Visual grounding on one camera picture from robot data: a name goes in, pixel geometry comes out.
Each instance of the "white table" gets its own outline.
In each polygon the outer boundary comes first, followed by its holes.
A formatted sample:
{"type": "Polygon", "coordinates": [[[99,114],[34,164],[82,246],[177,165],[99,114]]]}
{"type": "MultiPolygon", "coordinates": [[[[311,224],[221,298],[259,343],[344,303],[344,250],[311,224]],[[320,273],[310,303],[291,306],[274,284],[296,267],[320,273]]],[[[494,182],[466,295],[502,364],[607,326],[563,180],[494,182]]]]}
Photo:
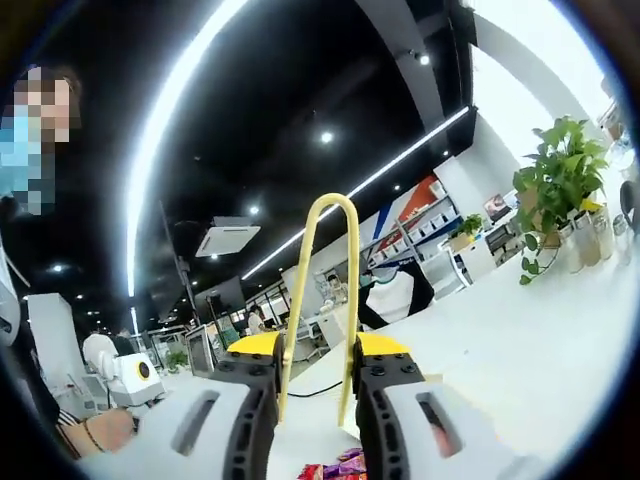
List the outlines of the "white table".
{"type": "MultiPolygon", "coordinates": [[[[598,417],[633,337],[638,268],[616,255],[577,275],[550,269],[518,285],[520,256],[455,295],[378,333],[411,348],[423,373],[443,374],[519,453],[555,464],[598,417]]],[[[341,380],[344,343],[291,382],[309,393],[341,380]]],[[[339,388],[289,398],[268,478],[296,478],[357,441],[337,428],[339,388]]]]}

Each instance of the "yellow handle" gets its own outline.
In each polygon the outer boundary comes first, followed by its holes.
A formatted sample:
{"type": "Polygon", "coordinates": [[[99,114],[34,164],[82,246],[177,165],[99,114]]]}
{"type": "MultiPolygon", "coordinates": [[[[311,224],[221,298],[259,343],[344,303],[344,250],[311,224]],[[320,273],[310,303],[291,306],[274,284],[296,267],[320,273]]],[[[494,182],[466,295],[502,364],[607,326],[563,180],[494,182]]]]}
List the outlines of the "yellow handle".
{"type": "Polygon", "coordinates": [[[347,232],[349,236],[349,299],[348,312],[349,324],[347,327],[347,344],[345,354],[344,376],[342,379],[342,394],[340,397],[340,409],[338,411],[338,426],[344,424],[344,417],[347,410],[347,399],[351,391],[351,370],[353,369],[353,346],[356,343],[357,315],[358,315],[358,284],[359,284],[359,263],[360,263],[360,234],[358,225],[358,212],[344,195],[339,193],[328,193],[318,198],[309,210],[307,217],[307,227],[302,239],[300,248],[300,260],[298,262],[298,278],[293,290],[291,301],[291,313],[289,316],[289,329],[287,331],[287,344],[284,350],[284,371],[282,374],[282,388],[278,401],[279,421],[284,419],[284,410],[287,406],[287,391],[289,390],[289,377],[291,376],[291,365],[293,363],[293,350],[296,346],[296,333],[298,322],[300,321],[300,309],[302,308],[302,296],[304,294],[304,284],[307,279],[309,262],[311,261],[311,249],[313,248],[313,238],[316,234],[316,226],[320,213],[330,205],[338,204],[347,215],[347,232]]]}

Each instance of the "cable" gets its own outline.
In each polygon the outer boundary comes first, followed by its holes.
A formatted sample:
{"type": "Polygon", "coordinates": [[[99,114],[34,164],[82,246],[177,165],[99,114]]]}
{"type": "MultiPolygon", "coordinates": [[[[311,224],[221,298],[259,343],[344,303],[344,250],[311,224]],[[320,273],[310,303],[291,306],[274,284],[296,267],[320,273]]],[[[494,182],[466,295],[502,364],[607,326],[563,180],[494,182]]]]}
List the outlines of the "cable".
{"type": "Polygon", "coordinates": [[[332,388],[336,388],[338,385],[342,385],[342,380],[340,380],[338,383],[334,383],[330,387],[323,388],[322,390],[318,390],[317,392],[307,393],[306,395],[297,394],[297,393],[287,393],[287,395],[289,395],[290,397],[296,397],[296,398],[310,398],[310,397],[315,397],[316,395],[320,395],[321,393],[328,392],[332,388]]]}

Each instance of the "ceiling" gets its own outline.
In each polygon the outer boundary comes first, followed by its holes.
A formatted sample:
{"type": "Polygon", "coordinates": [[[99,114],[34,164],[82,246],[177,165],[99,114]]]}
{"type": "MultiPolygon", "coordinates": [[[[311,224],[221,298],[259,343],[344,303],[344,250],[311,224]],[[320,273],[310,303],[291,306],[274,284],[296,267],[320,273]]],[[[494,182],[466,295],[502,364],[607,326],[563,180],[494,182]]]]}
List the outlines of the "ceiling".
{"type": "MultiPolygon", "coordinates": [[[[29,61],[76,72],[82,130],[56,153],[54,211],[4,225],[3,237],[32,284],[21,293],[60,292],[81,333],[97,319],[112,330],[130,322],[125,199],[132,151],[211,3],[87,2],[61,17],[29,61]],[[53,271],[56,264],[64,270],[53,271]]],[[[471,104],[464,11],[443,0],[394,0],[381,15],[376,4],[249,1],[207,50],[165,132],[146,197],[147,205],[163,202],[196,293],[244,274],[304,226],[318,196],[350,191],[471,104]],[[410,15],[394,16],[394,8],[410,15]],[[420,66],[409,49],[428,52],[431,64],[420,66]],[[323,144],[323,132],[333,141],[323,144]],[[252,205],[260,208],[255,222],[262,228],[242,252],[194,258],[214,215],[245,215],[252,205]]],[[[470,115],[359,193],[353,200],[360,218],[424,178],[444,161],[443,150],[468,148],[472,132],[470,115]]],[[[345,231],[342,216],[332,215],[314,248],[345,231]]],[[[278,269],[296,264],[297,253],[285,250],[244,281],[245,296],[279,280],[278,269]]],[[[187,304],[179,307],[187,321],[187,304]]],[[[142,315],[145,328],[155,326],[146,318],[153,316],[142,315]]]]}

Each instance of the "potted plant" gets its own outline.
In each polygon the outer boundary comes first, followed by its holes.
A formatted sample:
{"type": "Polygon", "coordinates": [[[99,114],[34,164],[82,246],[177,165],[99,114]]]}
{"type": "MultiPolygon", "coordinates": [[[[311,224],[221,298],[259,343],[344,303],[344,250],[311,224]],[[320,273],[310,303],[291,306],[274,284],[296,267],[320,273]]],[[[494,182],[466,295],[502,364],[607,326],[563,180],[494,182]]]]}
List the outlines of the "potted plant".
{"type": "Polygon", "coordinates": [[[522,259],[522,285],[531,283],[551,266],[560,246],[557,230],[570,221],[571,214],[595,206],[590,197],[602,188],[600,170],[608,165],[602,158],[604,148],[584,138],[585,123],[586,120],[577,122],[565,116],[556,119],[549,130],[534,129],[533,133],[542,140],[537,153],[526,156],[534,164],[513,176],[520,198],[516,218],[525,232],[527,249],[535,252],[533,261],[522,259]],[[543,248],[555,249],[544,266],[538,261],[543,248]]]}
{"type": "Polygon", "coordinates": [[[469,215],[449,235],[450,245],[454,252],[469,245],[476,233],[482,228],[482,217],[477,213],[469,215]]]}
{"type": "Polygon", "coordinates": [[[179,366],[186,367],[189,365],[189,358],[184,352],[169,352],[165,357],[167,362],[167,370],[169,373],[178,373],[179,366]]]}

